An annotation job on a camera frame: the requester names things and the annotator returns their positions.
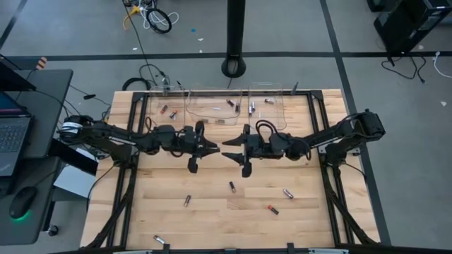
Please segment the black metal frame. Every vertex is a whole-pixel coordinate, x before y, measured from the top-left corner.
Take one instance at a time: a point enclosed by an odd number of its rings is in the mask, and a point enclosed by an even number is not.
[[[278,92],[278,94],[280,95],[280,91],[274,90],[274,91],[253,91],[253,96],[274,95],[275,92]],[[206,97],[208,97],[208,96],[231,96],[231,91],[224,91],[224,92],[223,91],[217,91],[217,92],[216,91],[198,91],[196,94],[198,96],[206,96]],[[188,96],[188,92],[183,92],[183,95]],[[243,95],[248,96],[248,91],[243,91]],[[283,90],[282,95],[283,96],[295,95],[295,96],[306,96],[307,97],[307,101],[308,101],[308,105],[309,105],[309,112],[311,114],[311,123],[312,123],[315,133],[320,131],[319,123],[318,123],[317,115],[316,115],[316,110],[314,107],[314,100],[316,100],[319,103],[320,115],[321,115],[323,127],[329,128],[328,117],[326,115],[326,108],[325,108],[325,103],[323,100],[323,93],[321,90],[295,90],[295,91]],[[151,97],[164,97],[164,95],[163,95],[163,93],[160,93],[160,92],[134,92],[133,93],[131,109],[129,112],[129,121],[128,121],[128,125],[127,125],[128,131],[132,131],[137,105],[138,105],[138,102],[142,101],[140,119],[138,122],[138,132],[139,133],[143,132],[143,128],[144,128],[144,124],[145,124],[146,110],[148,108],[147,107],[148,99],[150,99]],[[325,189],[325,194],[326,194],[328,215],[330,217],[330,222],[331,222],[331,231],[333,234],[333,242],[334,242],[335,246],[339,246],[342,244],[340,241],[338,221],[337,221],[337,217],[335,214],[335,206],[336,207],[342,206],[342,207],[338,207],[338,210],[343,215],[344,225],[345,225],[345,233],[347,236],[347,243],[353,244],[355,241],[353,238],[352,225],[355,226],[355,228],[358,226],[357,226],[357,223],[354,221],[354,219],[351,217],[351,215],[348,214],[348,212],[347,212],[347,204],[345,201],[343,184],[340,179],[340,171],[338,168],[333,168],[333,175],[334,175],[335,185],[336,185],[337,193],[338,193],[337,200],[335,200],[335,196],[331,195],[331,191],[333,191],[333,189],[332,189],[332,185],[330,183],[329,177],[328,177],[328,165],[326,164],[326,162],[322,156],[319,156],[319,162],[321,165],[323,187]],[[121,200],[126,170],[127,169],[125,167],[121,167],[120,171],[119,171],[117,188],[116,188],[116,192],[114,195],[114,204],[113,204],[112,214],[115,212],[118,212],[117,209],[119,207],[119,202]],[[136,182],[136,170],[137,170],[136,167],[134,169],[131,169],[129,185],[131,185],[132,188],[134,188],[135,182]],[[127,243],[127,236],[128,236],[128,232],[129,232],[129,225],[130,225],[130,218],[131,218],[131,207],[132,207],[132,202],[133,202],[133,191],[130,193],[130,196],[128,196],[127,199],[128,200],[127,200],[125,213],[124,213],[124,223],[123,223],[122,229],[121,229],[121,241],[120,241],[120,245],[119,245],[121,247],[125,247],[126,243]],[[114,225],[112,227],[112,230],[110,230],[110,232],[108,233],[107,247],[113,247],[114,235],[115,235],[115,231],[116,231],[115,229],[116,229],[116,225]],[[307,248],[295,249],[293,247],[292,243],[288,243],[287,246],[288,246],[288,249],[258,249],[258,250],[241,249],[240,252],[243,253],[243,252],[256,252],[257,251],[260,253],[287,253],[290,250],[289,253],[296,253],[296,252],[300,252],[300,251],[305,253],[308,250]],[[165,244],[164,249],[166,249],[167,251],[163,251],[163,253],[169,253],[170,245]],[[225,253],[225,250],[192,250],[192,251],[196,252],[196,253],[200,253],[200,252],[204,252],[204,253],[223,252],[223,253]]]

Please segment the battery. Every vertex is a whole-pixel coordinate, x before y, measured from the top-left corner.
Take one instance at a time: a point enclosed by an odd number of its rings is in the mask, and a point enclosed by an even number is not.
[[[190,196],[190,195],[187,195],[187,197],[186,197],[186,199],[185,199],[185,203],[184,203],[184,206],[185,206],[185,207],[187,207],[187,206],[189,205],[190,199],[191,199],[191,196]]]
[[[177,110],[174,110],[174,112],[172,112],[169,117],[172,119],[176,114],[177,114]]]
[[[236,190],[235,190],[234,183],[233,182],[229,182],[229,185],[231,186],[232,192],[235,193]]]
[[[283,193],[284,193],[285,195],[287,195],[287,197],[289,197],[290,199],[293,199],[293,198],[294,198],[294,196],[291,194],[291,192],[289,192],[287,189],[283,189],[282,191],[283,191]]]
[[[274,207],[272,207],[271,205],[267,206],[267,208],[270,209],[274,214],[276,214],[276,215],[279,214],[279,212]]]
[[[167,111],[167,109],[168,109],[167,105],[163,106],[163,108],[160,110],[160,113],[163,114],[165,111]]]
[[[226,99],[226,102],[231,106],[231,107],[233,107],[234,106],[234,102],[231,102],[231,100],[230,99]]]
[[[165,244],[165,240],[161,239],[158,235],[154,236],[154,240],[158,241],[161,244]]]

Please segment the wooden tabletop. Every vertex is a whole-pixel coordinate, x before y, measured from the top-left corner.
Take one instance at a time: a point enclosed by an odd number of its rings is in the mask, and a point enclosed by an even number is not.
[[[131,96],[132,92],[115,93],[109,124],[126,128]],[[323,96],[332,126],[347,115],[344,100],[340,90],[323,90]],[[194,126],[196,118],[192,119],[189,113],[184,117],[183,99],[162,100],[153,97],[147,110],[157,124],[173,123],[176,128],[184,123]],[[169,106],[166,114],[179,110],[175,121],[159,113],[164,104]],[[249,122],[247,98],[242,98],[242,105],[237,124],[206,124],[206,138],[217,143],[222,152],[242,152],[241,147],[221,145],[223,141],[236,138],[243,125]],[[316,112],[321,119],[317,103]],[[306,97],[285,97],[284,113],[287,127],[282,132],[301,137],[314,132]],[[253,173],[247,179],[242,178],[238,164],[220,153],[198,160],[197,174],[190,174],[186,168],[188,158],[190,156],[184,155],[176,159],[164,151],[155,156],[140,154],[127,249],[161,249],[162,244],[153,240],[156,234],[174,249],[286,248],[289,242],[294,243],[295,248],[334,246],[315,150],[310,161],[306,157],[296,162],[286,158],[253,159]],[[349,156],[347,163],[360,169],[358,157]],[[111,165],[109,160],[102,161],[97,177]],[[363,176],[345,165],[340,169],[350,213],[366,233],[378,241]],[[94,239],[111,215],[117,177],[118,169],[113,169],[94,188],[81,246]],[[236,193],[231,191],[230,181],[234,182]],[[284,188],[295,196],[293,200],[283,194]],[[191,195],[191,202],[184,207],[187,195]],[[280,214],[273,214],[267,209],[268,205],[278,209]],[[337,210],[336,214],[341,239],[346,242],[342,218]],[[122,217],[119,221],[118,228],[122,226]],[[117,230],[115,243],[119,242],[119,237]]]

